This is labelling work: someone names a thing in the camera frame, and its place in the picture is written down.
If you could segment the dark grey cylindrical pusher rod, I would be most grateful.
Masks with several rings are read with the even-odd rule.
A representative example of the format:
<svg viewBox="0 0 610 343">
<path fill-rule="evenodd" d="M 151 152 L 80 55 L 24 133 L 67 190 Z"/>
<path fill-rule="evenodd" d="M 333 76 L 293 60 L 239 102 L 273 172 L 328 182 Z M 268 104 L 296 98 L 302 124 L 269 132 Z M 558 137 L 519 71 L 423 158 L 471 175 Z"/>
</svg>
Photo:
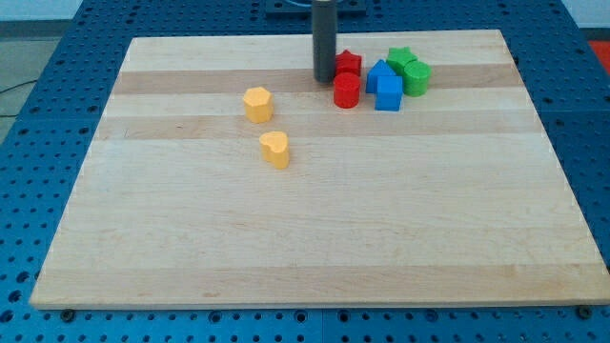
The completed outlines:
<svg viewBox="0 0 610 343">
<path fill-rule="evenodd" d="M 331 83 L 336 72 L 337 1 L 313 0 L 311 15 L 314 78 Z"/>
</svg>

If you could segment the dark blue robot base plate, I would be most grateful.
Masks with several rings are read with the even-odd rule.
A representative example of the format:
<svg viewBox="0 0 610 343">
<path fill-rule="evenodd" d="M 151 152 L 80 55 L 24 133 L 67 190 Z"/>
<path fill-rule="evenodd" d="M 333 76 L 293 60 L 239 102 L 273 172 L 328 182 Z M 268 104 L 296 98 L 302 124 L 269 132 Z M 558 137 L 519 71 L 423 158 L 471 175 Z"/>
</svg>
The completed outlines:
<svg viewBox="0 0 610 343">
<path fill-rule="evenodd" d="M 311 0 L 263 0 L 267 17 L 284 17 L 290 15 L 308 15 L 311 13 Z M 365 14 L 366 0 L 337 0 L 338 14 Z"/>
</svg>

